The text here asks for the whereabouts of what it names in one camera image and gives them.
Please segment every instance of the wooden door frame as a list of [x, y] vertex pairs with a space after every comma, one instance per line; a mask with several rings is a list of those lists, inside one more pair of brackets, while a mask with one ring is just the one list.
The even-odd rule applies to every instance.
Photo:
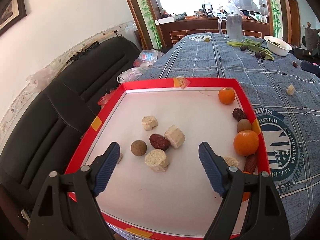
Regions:
[[283, 40], [291, 44], [291, 13], [288, 0], [280, 0]]
[[298, 11], [298, 23], [299, 23], [299, 46], [301, 44], [301, 21], [300, 21], [300, 11], [299, 11], [299, 4], [297, 0], [292, 0], [295, 1], [294, 3], [297, 5], [297, 11]]
[[268, 14], [269, 14], [269, 29], [270, 29], [270, 36], [273, 36], [273, 15], [272, 15], [272, 7], [271, 1], [267, 0], [268, 5]]
[[153, 49], [152, 41], [137, 0], [127, 0], [134, 22], [141, 37], [142, 49]]
[[[157, 0], [147, 0], [147, 2], [149, 5], [149, 8], [150, 8], [152, 19], [154, 21], [160, 19], [161, 13], [160, 13], [160, 8], [158, 6], [158, 1]], [[160, 42], [161, 42], [162, 46], [165, 47], [164, 38], [163, 38], [163, 34], [162, 34], [160, 26], [156, 25], [156, 29], [159, 34]]]

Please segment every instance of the orange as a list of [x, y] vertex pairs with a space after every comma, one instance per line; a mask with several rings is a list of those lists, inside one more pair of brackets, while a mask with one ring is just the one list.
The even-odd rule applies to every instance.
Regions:
[[233, 147], [241, 156], [254, 154], [259, 147], [259, 137], [251, 130], [241, 131], [233, 140]]
[[249, 197], [250, 197], [250, 192], [244, 192], [243, 195], [242, 195], [242, 202], [243, 201], [247, 201], [249, 199]]
[[236, 99], [236, 94], [232, 88], [222, 88], [219, 91], [219, 100], [221, 103], [225, 105], [232, 104], [233, 101]]

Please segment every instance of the yellow tape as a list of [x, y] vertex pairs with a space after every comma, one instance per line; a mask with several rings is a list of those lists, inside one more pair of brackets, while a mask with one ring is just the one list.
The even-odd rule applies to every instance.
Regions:
[[93, 120], [93, 122], [92, 122], [92, 124], [91, 124], [91, 127], [92, 127], [95, 131], [97, 131], [97, 130], [99, 129], [100, 125], [102, 125], [102, 121], [101, 121], [101, 119], [97, 116], [97, 117]]
[[132, 234], [135, 234], [137, 236], [145, 237], [145, 238], [150, 238], [150, 236], [154, 235], [153, 233], [142, 231], [142, 230], [137, 229], [137, 228], [127, 228], [125, 231], [127, 231], [129, 233], [132, 233]]
[[251, 129], [252, 129], [252, 131], [254, 131], [258, 135], [261, 133], [261, 128], [260, 128], [259, 121], [257, 118], [253, 121], [253, 123], [251, 125]]
[[175, 88], [179, 88], [180, 87], [179, 79], [173, 78], [173, 85]]

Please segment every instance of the glass pitcher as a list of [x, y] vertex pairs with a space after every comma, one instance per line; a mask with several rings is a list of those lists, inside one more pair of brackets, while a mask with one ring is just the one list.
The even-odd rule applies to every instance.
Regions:
[[[226, 21], [227, 35], [222, 32], [221, 23]], [[228, 41], [243, 41], [242, 35], [242, 17], [237, 14], [225, 14], [219, 17], [218, 20], [219, 33], [224, 39]]]

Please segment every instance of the white wall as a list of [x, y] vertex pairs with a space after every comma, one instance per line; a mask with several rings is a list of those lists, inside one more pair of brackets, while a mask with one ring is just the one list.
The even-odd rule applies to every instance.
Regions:
[[0, 37], [0, 119], [27, 76], [83, 40], [132, 21], [126, 0], [25, 0], [27, 16]]
[[305, 27], [307, 27], [307, 22], [311, 23], [311, 28], [313, 29], [319, 29], [320, 23], [306, 0], [297, 0], [297, 1], [299, 5], [300, 23], [301, 23], [301, 40], [302, 40], [302, 37], [304, 36], [304, 29]]

